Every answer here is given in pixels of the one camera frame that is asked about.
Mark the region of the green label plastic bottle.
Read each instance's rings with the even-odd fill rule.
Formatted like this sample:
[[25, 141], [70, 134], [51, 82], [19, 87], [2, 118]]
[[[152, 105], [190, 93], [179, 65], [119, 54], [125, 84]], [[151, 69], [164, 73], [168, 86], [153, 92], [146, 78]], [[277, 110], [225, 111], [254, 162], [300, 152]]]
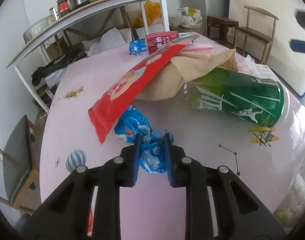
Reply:
[[214, 68], [184, 85], [184, 98], [195, 109], [231, 113], [261, 127], [284, 121], [289, 93], [278, 81]]

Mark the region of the dark wooden stool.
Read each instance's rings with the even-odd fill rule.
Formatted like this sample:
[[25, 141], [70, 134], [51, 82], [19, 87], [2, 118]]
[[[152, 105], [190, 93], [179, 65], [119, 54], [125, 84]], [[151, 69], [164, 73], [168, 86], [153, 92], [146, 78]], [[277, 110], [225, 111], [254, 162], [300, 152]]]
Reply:
[[207, 37], [210, 38], [211, 27], [215, 27], [219, 29], [219, 43], [225, 46], [229, 28], [235, 28], [238, 26], [239, 22], [230, 18], [207, 16]]

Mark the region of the glass bowl on shelf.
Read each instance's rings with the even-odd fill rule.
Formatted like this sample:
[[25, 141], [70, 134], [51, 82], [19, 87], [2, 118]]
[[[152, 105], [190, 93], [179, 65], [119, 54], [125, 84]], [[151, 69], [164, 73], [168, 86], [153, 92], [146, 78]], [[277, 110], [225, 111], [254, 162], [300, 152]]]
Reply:
[[28, 44], [31, 40], [40, 35], [40, 33], [42, 33], [44, 30], [46, 30], [50, 26], [51, 22], [52, 21], [50, 20], [50, 16], [48, 16], [31, 25], [23, 33], [23, 39], [25, 41], [25, 44]]

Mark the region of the blue white milk carton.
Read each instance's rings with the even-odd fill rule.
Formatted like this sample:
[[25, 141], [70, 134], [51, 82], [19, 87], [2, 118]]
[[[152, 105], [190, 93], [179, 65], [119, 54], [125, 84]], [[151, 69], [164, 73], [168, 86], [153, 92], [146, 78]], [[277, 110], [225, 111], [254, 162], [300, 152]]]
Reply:
[[129, 44], [129, 51], [131, 55], [136, 55], [148, 51], [146, 45], [146, 39], [141, 38], [131, 41]]

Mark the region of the red milk can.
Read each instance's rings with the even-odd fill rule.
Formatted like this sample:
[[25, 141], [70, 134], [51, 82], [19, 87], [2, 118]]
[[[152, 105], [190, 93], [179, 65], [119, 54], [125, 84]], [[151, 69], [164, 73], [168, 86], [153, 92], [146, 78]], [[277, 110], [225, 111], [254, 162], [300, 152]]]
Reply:
[[177, 31], [164, 31], [164, 32], [146, 35], [145, 39], [146, 39], [148, 53], [149, 54], [154, 53], [163, 45], [177, 38], [179, 38], [179, 34]]

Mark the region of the yellow plastic bag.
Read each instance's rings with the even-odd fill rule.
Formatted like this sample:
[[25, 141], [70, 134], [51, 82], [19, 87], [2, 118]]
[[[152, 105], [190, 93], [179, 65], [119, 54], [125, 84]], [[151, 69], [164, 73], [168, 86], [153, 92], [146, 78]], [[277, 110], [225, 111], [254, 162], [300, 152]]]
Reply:
[[[162, 12], [161, 12], [161, 5], [159, 2], [152, 2], [150, 0], [147, 0], [144, 4], [144, 9], [145, 9], [148, 26], [152, 24], [162, 23]], [[133, 26], [135, 28], [144, 27], [143, 15], [141, 12], [138, 14], [137, 18], [135, 19]]]

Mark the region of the white sack under shelf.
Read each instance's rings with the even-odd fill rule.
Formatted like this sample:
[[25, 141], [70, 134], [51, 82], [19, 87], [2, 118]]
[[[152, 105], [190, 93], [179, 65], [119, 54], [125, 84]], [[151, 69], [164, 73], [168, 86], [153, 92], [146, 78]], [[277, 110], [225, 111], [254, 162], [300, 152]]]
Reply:
[[82, 41], [87, 56], [95, 55], [100, 52], [122, 46], [132, 40], [131, 30], [129, 28], [118, 30], [112, 28], [102, 37], [90, 41]]

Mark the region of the white bags pile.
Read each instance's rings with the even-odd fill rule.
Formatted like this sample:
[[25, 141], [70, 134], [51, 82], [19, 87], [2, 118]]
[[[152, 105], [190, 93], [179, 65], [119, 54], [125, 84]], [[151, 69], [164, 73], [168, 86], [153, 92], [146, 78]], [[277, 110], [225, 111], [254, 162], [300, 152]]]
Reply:
[[169, 23], [172, 27], [198, 29], [202, 28], [202, 22], [201, 11], [189, 7], [178, 8], [177, 14], [169, 17]]

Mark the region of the blue plastic wrapper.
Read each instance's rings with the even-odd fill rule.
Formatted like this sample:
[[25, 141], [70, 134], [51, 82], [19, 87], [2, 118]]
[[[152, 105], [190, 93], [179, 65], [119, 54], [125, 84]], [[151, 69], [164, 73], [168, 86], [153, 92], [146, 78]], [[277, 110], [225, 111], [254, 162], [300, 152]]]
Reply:
[[120, 116], [114, 132], [127, 145], [135, 143], [136, 135], [142, 137], [139, 164], [145, 171], [151, 174], [167, 171], [164, 136], [169, 135], [170, 141], [174, 142], [174, 137], [168, 130], [161, 132], [159, 129], [152, 129], [149, 120], [138, 109], [129, 105]]

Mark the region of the red labelled jar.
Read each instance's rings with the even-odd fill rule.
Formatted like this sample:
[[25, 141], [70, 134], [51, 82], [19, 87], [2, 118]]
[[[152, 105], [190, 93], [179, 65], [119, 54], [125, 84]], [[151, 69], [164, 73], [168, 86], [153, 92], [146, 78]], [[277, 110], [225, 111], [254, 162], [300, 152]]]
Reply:
[[57, 9], [60, 17], [67, 15], [70, 12], [68, 0], [57, 0]]

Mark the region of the red snack bag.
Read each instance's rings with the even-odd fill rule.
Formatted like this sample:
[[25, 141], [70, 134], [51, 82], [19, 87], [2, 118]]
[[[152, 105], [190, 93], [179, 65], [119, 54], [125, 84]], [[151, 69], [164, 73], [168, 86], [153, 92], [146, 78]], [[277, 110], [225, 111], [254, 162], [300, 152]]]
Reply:
[[168, 42], [149, 55], [115, 82], [88, 110], [98, 140], [103, 144], [115, 121], [137, 94], [179, 53], [199, 35], [180, 37]]

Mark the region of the brown paper bag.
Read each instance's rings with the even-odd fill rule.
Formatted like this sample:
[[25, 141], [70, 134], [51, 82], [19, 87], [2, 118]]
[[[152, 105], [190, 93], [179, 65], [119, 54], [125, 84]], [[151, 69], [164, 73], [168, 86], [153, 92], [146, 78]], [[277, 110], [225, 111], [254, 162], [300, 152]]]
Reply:
[[184, 84], [207, 75], [216, 67], [237, 72], [235, 55], [235, 49], [217, 55], [180, 52], [138, 93], [136, 99], [159, 101], [173, 98]]

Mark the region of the pink sponge cloth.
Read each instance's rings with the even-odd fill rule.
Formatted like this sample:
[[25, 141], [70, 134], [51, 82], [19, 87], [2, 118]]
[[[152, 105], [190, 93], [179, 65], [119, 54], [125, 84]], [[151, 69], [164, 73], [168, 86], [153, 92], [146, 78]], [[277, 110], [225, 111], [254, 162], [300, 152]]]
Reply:
[[182, 52], [211, 54], [213, 50], [214, 47], [209, 44], [190, 43], [182, 49]]

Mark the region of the black bag under shelf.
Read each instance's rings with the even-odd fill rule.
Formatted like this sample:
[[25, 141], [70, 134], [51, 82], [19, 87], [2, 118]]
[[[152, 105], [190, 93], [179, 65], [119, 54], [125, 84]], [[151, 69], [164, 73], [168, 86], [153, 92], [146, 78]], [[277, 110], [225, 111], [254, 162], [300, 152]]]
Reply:
[[48, 63], [45, 67], [39, 67], [31, 75], [31, 84], [36, 87], [41, 83], [41, 80], [57, 70], [66, 68], [69, 64], [78, 60], [78, 56], [65, 55]]

